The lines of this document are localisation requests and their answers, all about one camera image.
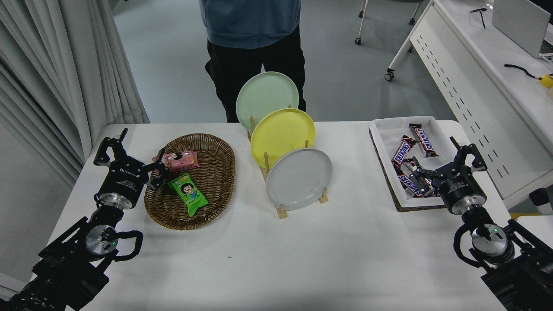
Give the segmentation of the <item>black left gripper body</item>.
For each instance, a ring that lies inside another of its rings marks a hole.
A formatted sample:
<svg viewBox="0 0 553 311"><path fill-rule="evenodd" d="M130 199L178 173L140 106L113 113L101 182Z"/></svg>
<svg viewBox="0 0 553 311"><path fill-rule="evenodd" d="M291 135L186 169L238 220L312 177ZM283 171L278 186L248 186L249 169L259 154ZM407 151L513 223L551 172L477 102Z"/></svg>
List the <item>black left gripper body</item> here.
<svg viewBox="0 0 553 311"><path fill-rule="evenodd" d="M105 201L109 195L124 197L130 203L137 203L149 176L144 163L135 158L112 161L107 177L100 187L98 199Z"/></svg>

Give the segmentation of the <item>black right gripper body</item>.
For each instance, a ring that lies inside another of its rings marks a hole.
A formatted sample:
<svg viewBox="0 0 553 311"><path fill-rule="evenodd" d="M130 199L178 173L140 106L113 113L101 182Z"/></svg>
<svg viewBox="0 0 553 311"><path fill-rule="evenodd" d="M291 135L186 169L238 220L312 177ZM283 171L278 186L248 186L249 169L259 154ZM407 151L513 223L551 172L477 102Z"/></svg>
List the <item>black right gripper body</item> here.
<svg viewBox="0 0 553 311"><path fill-rule="evenodd" d="M471 173L452 175L450 172L438 172L436 178L437 192L444 201L445 207L483 206L486 194Z"/></svg>

